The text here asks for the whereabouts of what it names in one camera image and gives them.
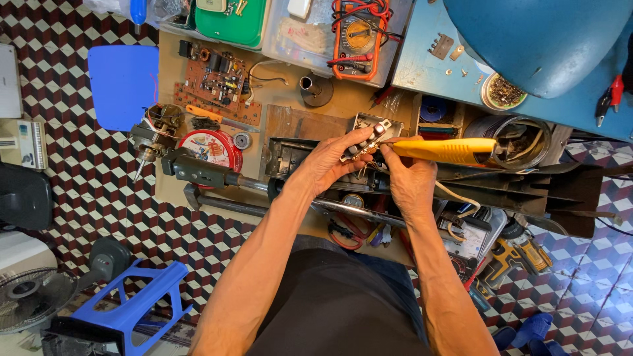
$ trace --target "blue table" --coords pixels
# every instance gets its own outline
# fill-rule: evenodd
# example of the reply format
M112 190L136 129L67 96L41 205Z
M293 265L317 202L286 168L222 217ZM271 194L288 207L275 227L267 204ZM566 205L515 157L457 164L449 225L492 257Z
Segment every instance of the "blue table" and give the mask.
M459 45L459 38L446 13L444 2L437 0L429 4L418 0L409 22L392 85L484 106L479 92L491 69L477 63L468 53L463 53L456 61L448 56L442 61L431 55L427 50L433 40L439 38L438 32L455 40L449 51L451 54ZM598 98L624 68L627 41L631 32L633 19L629 20L622 35L600 64L573 89L555 99L528 96L513 112L633 143L633 95L625 93L620 111L615 113L610 109L601 127L596 126L594 118ZM468 72L466 77L461 76L462 68ZM448 69L453 71L451 75L446 75ZM474 85L480 73L484 74L484 78L480 84Z

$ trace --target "clear plastic box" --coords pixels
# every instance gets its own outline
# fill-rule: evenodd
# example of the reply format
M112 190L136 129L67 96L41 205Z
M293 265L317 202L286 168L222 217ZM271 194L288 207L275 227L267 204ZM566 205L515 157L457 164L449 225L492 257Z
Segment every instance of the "clear plastic box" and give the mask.
M289 0L272 0L268 24L261 52L276 60L312 69L317 75L331 77L334 74L326 62L334 55L335 34L332 33L332 0L312 0L305 19L290 15ZM394 16L387 31L402 34L409 17L412 0L391 0L389 8ZM370 80L358 82L383 87L396 53L398 43L389 40L380 49L378 71Z

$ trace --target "patterned tile floor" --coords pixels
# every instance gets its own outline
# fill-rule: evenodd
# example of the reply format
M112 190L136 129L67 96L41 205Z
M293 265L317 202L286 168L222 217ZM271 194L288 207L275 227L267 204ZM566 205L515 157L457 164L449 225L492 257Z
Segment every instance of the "patterned tile floor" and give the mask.
M128 20L92 13L79 0L0 0L0 42L18 48L26 116L46 120L46 174L55 201L54 225L46 235L57 243L66 266L79 274L87 271L91 242L109 234L145 258L146 267L179 260L190 270L180 285L181 297L194 305L186 319L196 322L215 281L254 226L156 200L153 166L133 184L136 153L125 133L104 130L96 122L88 78L91 47L153 46L158 32L144 25L136 36ZM633 162L627 144L571 144L568 149L585 163ZM632 187L630 181L604 179L599 209L630 220ZM632 241L600 222L596 227L591 241L532 227L555 263L553 271L540 276L513 271L494 308L482 316L489 329L518 327L530 315L548 312L555 319L547 339L574 355L633 354ZM629 221L621 228L633 230ZM132 281L128 291L142 285Z

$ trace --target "green container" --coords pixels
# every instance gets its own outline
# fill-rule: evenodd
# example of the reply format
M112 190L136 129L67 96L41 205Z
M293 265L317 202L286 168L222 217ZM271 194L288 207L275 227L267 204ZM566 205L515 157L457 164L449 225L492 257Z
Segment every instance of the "green container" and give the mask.
M258 47L261 42L261 28L266 13L266 0L249 0L237 16L196 8L197 30L206 37L223 42L231 42L246 47Z

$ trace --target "orange knife handle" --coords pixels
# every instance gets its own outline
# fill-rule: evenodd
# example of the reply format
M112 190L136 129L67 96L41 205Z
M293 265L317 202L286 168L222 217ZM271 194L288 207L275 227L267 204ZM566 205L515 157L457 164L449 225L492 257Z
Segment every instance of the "orange knife handle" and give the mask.
M223 117L216 113L212 113L208 110L198 108L197 106L193 106L193 105L187 105L185 108L187 109L188 112L196 116L208 117L213 121L222 122Z

